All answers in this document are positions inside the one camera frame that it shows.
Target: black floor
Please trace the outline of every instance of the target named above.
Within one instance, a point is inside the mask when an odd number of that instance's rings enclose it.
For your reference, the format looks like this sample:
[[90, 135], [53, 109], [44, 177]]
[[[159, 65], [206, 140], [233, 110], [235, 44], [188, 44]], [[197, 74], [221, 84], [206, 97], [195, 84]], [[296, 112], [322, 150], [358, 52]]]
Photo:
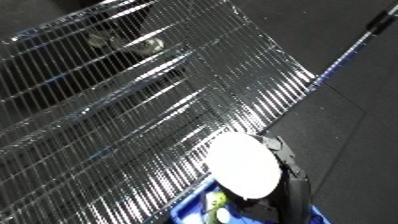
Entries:
[[[392, 0], [233, 0], [311, 72], [321, 73]], [[54, 19], [77, 1], [4, 0], [0, 36]], [[332, 223], [398, 223], [398, 24], [270, 131], [313, 182]]]

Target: white round object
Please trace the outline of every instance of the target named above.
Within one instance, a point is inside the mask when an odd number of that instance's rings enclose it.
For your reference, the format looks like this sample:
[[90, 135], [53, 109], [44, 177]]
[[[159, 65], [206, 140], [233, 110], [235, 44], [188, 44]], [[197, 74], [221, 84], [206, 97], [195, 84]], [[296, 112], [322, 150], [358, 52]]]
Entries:
[[217, 136], [211, 143], [206, 162], [222, 186], [245, 199], [269, 195], [282, 174], [278, 160], [265, 145], [238, 132]]
[[217, 210], [216, 217], [221, 223], [228, 223], [231, 220], [231, 214], [226, 208], [219, 208]]

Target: green object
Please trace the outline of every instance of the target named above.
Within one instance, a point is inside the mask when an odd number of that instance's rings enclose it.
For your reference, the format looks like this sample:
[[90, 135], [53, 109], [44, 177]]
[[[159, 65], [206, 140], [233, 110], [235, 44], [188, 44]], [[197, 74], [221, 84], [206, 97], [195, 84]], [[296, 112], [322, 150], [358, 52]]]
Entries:
[[212, 191], [206, 193], [204, 197], [204, 222], [206, 224], [219, 224], [217, 211], [228, 203], [227, 196], [222, 191]]

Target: blue container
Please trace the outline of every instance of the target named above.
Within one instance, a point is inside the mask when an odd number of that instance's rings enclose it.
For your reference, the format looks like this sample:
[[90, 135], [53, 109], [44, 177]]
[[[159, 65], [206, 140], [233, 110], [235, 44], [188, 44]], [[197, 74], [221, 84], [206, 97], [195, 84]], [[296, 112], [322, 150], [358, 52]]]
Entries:
[[[176, 224], [203, 224], [201, 194], [202, 192], [217, 190], [217, 184], [213, 179], [204, 182], [192, 194], [186, 197], [183, 201], [178, 203], [171, 210], [171, 218]], [[229, 224], [261, 224], [258, 221], [249, 218], [236, 218], [231, 216]], [[319, 212], [319, 210], [312, 207], [312, 219], [309, 224], [330, 224], [330, 222]]]

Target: metal grate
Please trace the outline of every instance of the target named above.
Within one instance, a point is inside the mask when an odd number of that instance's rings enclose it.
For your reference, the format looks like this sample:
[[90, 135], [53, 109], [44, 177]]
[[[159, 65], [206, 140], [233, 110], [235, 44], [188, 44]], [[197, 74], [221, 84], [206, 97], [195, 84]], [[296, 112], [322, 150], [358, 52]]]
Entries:
[[106, 1], [0, 54], [10, 224], [156, 220], [206, 175], [209, 140], [264, 130], [315, 79], [227, 0]]

